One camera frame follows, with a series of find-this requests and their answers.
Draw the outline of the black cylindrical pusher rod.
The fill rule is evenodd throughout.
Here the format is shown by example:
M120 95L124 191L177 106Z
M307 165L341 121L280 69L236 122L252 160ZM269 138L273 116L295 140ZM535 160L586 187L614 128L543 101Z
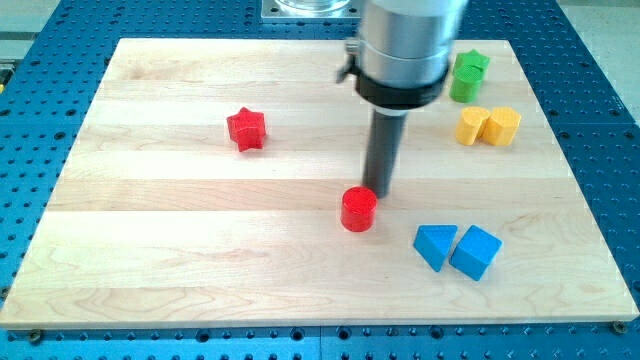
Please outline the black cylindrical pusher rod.
M389 193L407 114L381 107L372 111L362 184L379 199Z

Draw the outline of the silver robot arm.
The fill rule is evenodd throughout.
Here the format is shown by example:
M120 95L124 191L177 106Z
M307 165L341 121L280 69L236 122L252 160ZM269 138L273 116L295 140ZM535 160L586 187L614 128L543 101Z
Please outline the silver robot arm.
M362 185L389 193L408 113L436 100L467 0L369 0L348 60L337 75L355 77L355 91L372 105Z

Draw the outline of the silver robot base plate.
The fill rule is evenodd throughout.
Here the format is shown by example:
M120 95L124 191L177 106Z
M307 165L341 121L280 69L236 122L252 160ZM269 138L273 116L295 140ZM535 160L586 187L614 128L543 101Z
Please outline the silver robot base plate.
M363 0L261 0L265 23L359 19Z

